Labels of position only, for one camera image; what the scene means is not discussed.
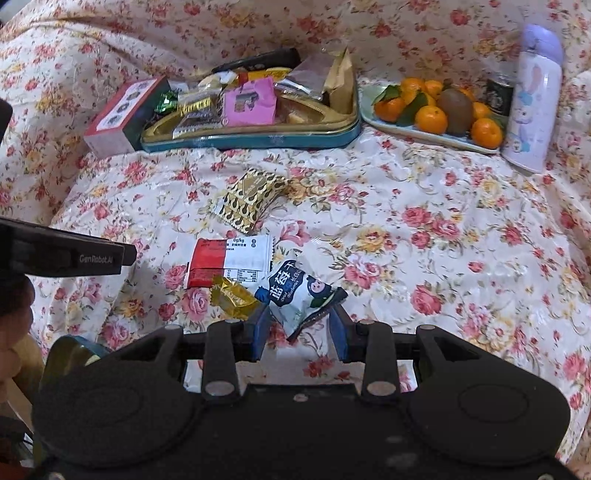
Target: red and white snack wrapper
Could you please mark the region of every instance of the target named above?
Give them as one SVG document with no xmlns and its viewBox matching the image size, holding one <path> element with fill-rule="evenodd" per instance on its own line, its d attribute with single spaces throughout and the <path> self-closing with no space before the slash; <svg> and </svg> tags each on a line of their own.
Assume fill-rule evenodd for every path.
<svg viewBox="0 0 591 480">
<path fill-rule="evenodd" d="M 224 276 L 244 286 L 265 278 L 273 258 L 273 238 L 269 235 L 239 236 L 227 240 L 200 238 L 185 274 L 185 288 L 211 288 L 213 277 Z"/>
</svg>

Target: snack tray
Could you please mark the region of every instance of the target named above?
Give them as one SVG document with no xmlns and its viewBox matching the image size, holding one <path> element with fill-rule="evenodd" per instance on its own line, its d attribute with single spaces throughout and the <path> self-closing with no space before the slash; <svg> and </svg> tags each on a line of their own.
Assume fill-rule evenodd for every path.
<svg viewBox="0 0 591 480">
<path fill-rule="evenodd" d="M 357 88 L 352 110 L 344 115 L 314 100 L 279 94 L 278 108 L 288 112 L 288 123 L 203 129 L 173 139 L 173 130 L 181 116 L 167 115 L 142 133 L 147 152 L 173 148 L 336 148 L 353 141 L 361 133 Z"/>
</svg>

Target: cartoon bunny print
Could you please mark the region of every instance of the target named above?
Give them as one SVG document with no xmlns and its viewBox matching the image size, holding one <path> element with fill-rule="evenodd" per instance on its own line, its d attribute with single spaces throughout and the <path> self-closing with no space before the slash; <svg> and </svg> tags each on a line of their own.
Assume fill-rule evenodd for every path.
<svg viewBox="0 0 591 480">
<path fill-rule="evenodd" d="M 524 85 L 519 82 L 517 84 L 517 95 L 515 96 L 515 122 L 521 125 L 527 125 L 531 123 L 534 116 L 534 94 L 538 87 L 541 85 L 544 75 L 542 69 L 537 63 L 531 69 L 531 82 L 529 87 L 526 89 Z M 535 100 L 540 100 L 539 94 L 535 96 Z"/>
<path fill-rule="evenodd" d="M 515 135 L 514 133 L 507 135 L 505 148 L 510 148 L 515 153 L 530 151 L 530 141 L 525 130 L 525 125 L 519 126 L 519 135 Z"/>
</svg>

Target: purple bottle cap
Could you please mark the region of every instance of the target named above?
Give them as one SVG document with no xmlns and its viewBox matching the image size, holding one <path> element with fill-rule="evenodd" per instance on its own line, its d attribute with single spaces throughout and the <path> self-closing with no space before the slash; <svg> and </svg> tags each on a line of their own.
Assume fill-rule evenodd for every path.
<svg viewBox="0 0 591 480">
<path fill-rule="evenodd" d="M 521 51 L 534 51 L 562 65 L 564 51 L 555 33 L 539 25 L 526 24 L 521 35 Z"/>
</svg>

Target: floral bedsheet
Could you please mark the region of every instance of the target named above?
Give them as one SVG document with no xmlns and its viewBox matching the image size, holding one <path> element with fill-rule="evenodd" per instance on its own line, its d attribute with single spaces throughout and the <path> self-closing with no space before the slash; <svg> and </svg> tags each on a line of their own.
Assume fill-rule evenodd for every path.
<svg viewBox="0 0 591 480">
<path fill-rule="evenodd" d="M 32 332 L 47 352 L 65 333 L 111 348 L 170 322 L 204 331 L 222 312 L 181 286 L 198 237 L 236 234 L 209 213 L 248 167 L 289 191 L 261 220 L 276 260 L 296 249 L 349 293 L 356 320 L 399 332 L 434 323 L 555 384 L 571 407 L 558 453 L 591 478 L 590 6 L 579 0 L 33 0 L 1 31 L 0 95 L 14 117 L 0 147 L 0 215 L 133 242 L 122 275 L 34 279 Z M 280 45 L 305 56 L 347 44 L 361 73 L 452 77 L 478 90 L 483 68 L 518 51 L 523 22 L 566 49 L 557 128 L 541 175 L 499 157 L 413 143 L 366 127 L 347 148 L 315 152 L 179 150 L 98 160 L 82 135 L 118 86 L 176 80 Z M 405 388 L 413 387 L 401 365 Z M 242 381 L 355 382 L 326 323 L 290 345 L 274 326 Z M 199 383 L 192 365 L 190 385 Z"/>
</svg>

